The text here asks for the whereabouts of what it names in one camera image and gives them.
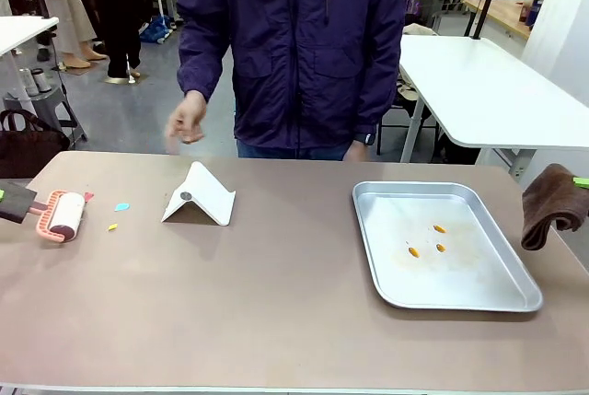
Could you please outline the person's right hand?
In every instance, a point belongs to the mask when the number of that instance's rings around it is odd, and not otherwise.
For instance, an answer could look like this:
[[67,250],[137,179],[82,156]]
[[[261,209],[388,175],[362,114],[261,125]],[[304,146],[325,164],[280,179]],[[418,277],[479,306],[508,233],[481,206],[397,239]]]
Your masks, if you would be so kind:
[[183,101],[170,114],[165,130],[167,152],[176,155],[180,145],[191,145],[203,138],[201,122],[207,103],[201,92],[186,93]]

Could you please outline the person's left hand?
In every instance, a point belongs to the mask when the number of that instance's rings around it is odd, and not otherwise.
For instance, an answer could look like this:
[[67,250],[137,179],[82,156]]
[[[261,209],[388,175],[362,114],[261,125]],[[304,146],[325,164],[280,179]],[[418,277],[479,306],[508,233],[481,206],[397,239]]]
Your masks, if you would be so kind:
[[368,160],[368,146],[364,143],[353,141],[346,151],[343,161],[346,162],[365,162]]

